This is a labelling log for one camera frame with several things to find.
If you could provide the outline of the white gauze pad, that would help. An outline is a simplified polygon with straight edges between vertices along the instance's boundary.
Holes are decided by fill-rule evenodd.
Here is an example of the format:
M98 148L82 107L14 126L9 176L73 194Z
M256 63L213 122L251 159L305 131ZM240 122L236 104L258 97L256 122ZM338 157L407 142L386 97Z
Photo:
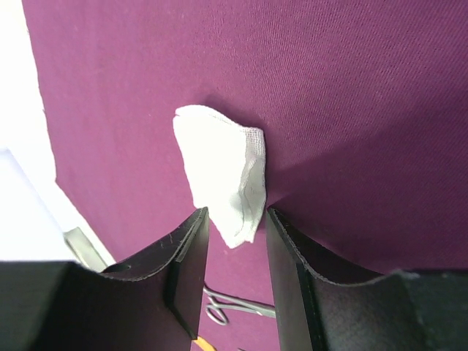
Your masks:
M204 105L178 108L173 131L193 204L231 249L254 241L266 203L264 132Z

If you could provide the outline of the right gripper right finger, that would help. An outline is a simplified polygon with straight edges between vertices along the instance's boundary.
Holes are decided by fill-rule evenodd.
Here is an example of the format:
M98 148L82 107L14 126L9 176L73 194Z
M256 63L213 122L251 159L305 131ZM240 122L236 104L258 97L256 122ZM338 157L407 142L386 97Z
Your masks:
M370 271L266 214L282 350L465 350L465 270Z

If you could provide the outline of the orange bandage strip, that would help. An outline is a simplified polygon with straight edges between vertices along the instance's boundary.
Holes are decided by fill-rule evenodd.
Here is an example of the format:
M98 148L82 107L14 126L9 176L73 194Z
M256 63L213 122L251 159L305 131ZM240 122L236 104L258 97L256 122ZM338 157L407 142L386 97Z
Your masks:
M204 338L199 336L195 340L195 344L202 350L202 351L216 351L216 348L210 344L208 341L206 341Z

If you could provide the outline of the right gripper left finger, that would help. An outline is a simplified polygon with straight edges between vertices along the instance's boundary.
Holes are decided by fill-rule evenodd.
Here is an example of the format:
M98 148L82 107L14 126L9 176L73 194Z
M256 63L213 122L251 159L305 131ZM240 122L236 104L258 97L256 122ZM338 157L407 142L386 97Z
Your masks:
M209 216L102 272L72 261L1 264L3 350L188 350L197 337Z

